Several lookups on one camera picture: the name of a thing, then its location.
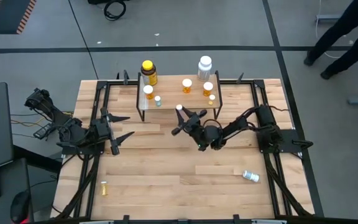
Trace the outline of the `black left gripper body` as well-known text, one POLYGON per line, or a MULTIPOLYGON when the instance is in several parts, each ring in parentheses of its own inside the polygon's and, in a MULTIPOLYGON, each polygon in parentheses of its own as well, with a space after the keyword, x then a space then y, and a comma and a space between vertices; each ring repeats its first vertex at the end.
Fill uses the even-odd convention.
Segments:
POLYGON ((113 155, 119 154, 119 147, 115 146, 113 140, 115 139, 111 123, 108 122, 108 114, 110 113, 106 107, 100 109, 101 117, 94 119, 91 122, 90 130, 92 133, 92 141, 100 143, 102 140, 109 140, 111 144, 111 151, 113 155))

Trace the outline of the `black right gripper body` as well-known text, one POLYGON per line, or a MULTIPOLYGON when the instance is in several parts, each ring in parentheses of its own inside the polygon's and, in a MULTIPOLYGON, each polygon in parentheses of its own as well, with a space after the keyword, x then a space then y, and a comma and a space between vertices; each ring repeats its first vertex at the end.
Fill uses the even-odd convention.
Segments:
POLYGON ((207 119, 203 124, 201 118, 207 114, 206 110, 197 113, 198 117, 189 119, 187 115, 181 112, 184 123, 171 131, 172 136, 176 136, 181 131, 187 133, 197 144, 199 151, 205 151, 208 146, 213 148, 213 143, 223 138, 223 127, 215 119, 207 119))

